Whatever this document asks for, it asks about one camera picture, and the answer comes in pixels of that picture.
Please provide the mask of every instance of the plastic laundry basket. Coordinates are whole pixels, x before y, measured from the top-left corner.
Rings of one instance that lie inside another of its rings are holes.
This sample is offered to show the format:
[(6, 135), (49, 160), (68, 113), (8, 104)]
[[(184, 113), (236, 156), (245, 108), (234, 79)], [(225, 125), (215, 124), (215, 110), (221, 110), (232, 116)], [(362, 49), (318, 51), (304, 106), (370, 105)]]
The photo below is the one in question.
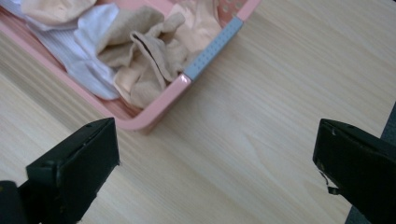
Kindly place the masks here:
[[(218, 55), (224, 46), (240, 30), (245, 20), (257, 7), (261, 0), (219, 0), (219, 20), (221, 33), (205, 50), (184, 70), (165, 91), (144, 110), (136, 112), (129, 109), (121, 99), (114, 101), (102, 100), (79, 86), (69, 77), (64, 68), (50, 55), (40, 42), (29, 32), (24, 21), (12, 16), (3, 8), (0, 11), (0, 30), (13, 39), (29, 54), (35, 56), (55, 76), (60, 78), (82, 98), (88, 101), (104, 116), (113, 117), (117, 126), (131, 131), (150, 130), (164, 115), (178, 97), (204, 71), (209, 63)], [(178, 0), (99, 0), (97, 4), (115, 2), (120, 8), (138, 9), (143, 5), (154, 7), (167, 15)]]

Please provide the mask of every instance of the crumpled fabric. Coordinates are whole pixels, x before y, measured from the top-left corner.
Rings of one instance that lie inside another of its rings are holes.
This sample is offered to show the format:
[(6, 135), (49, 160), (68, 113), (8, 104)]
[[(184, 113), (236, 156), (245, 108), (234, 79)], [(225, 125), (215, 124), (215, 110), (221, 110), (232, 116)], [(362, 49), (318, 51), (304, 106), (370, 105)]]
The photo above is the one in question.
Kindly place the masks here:
[(177, 29), (174, 38), (190, 52), (205, 49), (221, 32), (218, 6), (219, 0), (185, 0), (175, 4), (169, 16), (181, 13), (186, 21)]
[(47, 26), (75, 21), (96, 0), (22, 0), (21, 12)]
[(114, 80), (115, 87), (129, 107), (145, 108), (183, 71), (189, 51), (173, 38), (183, 22), (184, 17), (175, 14), (145, 34), (130, 33), (136, 45), (133, 61), (131, 66), (122, 67)]
[[(9, 12), (26, 20), (30, 31), (40, 40), (46, 49), (64, 65), (67, 74), (80, 86), (104, 100), (120, 98), (120, 94), (113, 85), (115, 76), (114, 69), (100, 62), (96, 59), (94, 54), (90, 54), (84, 50), (75, 41), (73, 33), (76, 29), (50, 29), (43, 31), (36, 26), (36, 23), (31, 23), (21, 12), (20, 0), (2, 0), (0, 3), (1, 6), (5, 7)], [(92, 21), (110, 20), (110, 17), (109, 19), (104, 17), (106, 16), (103, 14), (104, 11), (112, 11), (113, 14), (117, 15), (118, 8), (114, 4), (92, 7), (87, 11), (86, 15), (87, 17), (88, 15), (95, 15), (91, 18)]]
[(152, 7), (141, 7), (135, 11), (121, 9), (96, 46), (97, 58), (111, 67), (129, 66), (136, 49), (130, 33), (144, 34), (162, 21), (163, 14)]
[(119, 7), (112, 3), (93, 7), (79, 17), (74, 37), (91, 57), (96, 58), (96, 46), (103, 39), (119, 12)]

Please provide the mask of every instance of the beige garment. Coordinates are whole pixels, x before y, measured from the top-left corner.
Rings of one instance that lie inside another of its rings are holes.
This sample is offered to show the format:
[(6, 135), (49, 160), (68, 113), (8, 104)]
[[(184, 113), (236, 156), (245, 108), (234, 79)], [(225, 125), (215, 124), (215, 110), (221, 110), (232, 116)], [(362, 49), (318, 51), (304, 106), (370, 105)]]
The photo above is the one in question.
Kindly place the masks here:
[(48, 26), (68, 23), (92, 7), (96, 0), (22, 0), (21, 12)]
[(111, 67), (129, 66), (136, 50), (130, 33), (145, 34), (162, 21), (163, 14), (151, 7), (141, 7), (136, 11), (121, 9), (96, 46), (97, 58)]
[(131, 32), (137, 51), (130, 67), (122, 67), (114, 85), (131, 108), (145, 108), (172, 82), (188, 60), (189, 52), (173, 38), (184, 22), (181, 14), (153, 26), (145, 35)]
[(175, 39), (190, 52), (201, 51), (221, 32), (218, 16), (219, 0), (185, 0), (175, 4), (169, 13), (181, 13), (185, 22), (175, 33)]

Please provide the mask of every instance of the white cloth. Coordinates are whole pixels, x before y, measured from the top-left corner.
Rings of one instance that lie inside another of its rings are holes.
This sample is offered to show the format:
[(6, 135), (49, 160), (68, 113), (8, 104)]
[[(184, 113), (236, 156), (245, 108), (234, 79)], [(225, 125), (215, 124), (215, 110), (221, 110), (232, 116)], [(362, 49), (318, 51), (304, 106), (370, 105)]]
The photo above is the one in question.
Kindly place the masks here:
[(78, 19), (75, 40), (91, 57), (96, 58), (96, 46), (119, 11), (114, 3), (102, 5), (93, 7)]
[[(17, 0), (14, 0), (14, 2), (10, 2), (8, 0), (0, 1), (1, 6), (5, 6), (4, 8), (11, 13), (17, 16), (22, 15), (21, 6), (18, 4)], [(100, 8), (102, 7), (114, 8), (114, 5), (100, 6)], [(96, 8), (97, 7), (92, 7), (86, 13), (96, 10)], [(100, 62), (96, 57), (92, 57), (90, 53), (86, 52), (75, 41), (74, 32), (76, 29), (52, 29), (42, 31), (37, 28), (36, 24), (32, 24), (29, 20), (26, 20), (26, 22), (32, 33), (51, 52), (51, 54), (64, 65), (68, 75), (79, 85), (86, 88), (92, 94), (105, 100), (114, 100), (120, 97), (118, 91), (113, 86), (115, 71)]]
[(46, 24), (43, 24), (39, 21), (35, 21), (34, 19), (25, 16), (25, 20), (31, 25), (34, 26), (35, 29), (41, 30), (41, 31), (49, 31), (49, 30), (70, 30), (70, 29), (76, 29), (77, 28), (77, 20), (70, 21), (67, 23), (64, 23), (62, 25), (57, 25), (57, 26), (49, 26)]

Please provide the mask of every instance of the wooden table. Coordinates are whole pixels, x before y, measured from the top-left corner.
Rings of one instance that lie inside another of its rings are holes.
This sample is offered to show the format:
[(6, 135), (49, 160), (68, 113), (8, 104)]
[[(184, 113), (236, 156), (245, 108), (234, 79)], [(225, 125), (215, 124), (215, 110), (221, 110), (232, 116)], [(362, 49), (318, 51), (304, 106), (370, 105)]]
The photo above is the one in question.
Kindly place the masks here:
[[(312, 162), (320, 119), (380, 136), (396, 100), (396, 3), (263, 0), (82, 223), (344, 223)], [(0, 179), (103, 116), (0, 34)]]

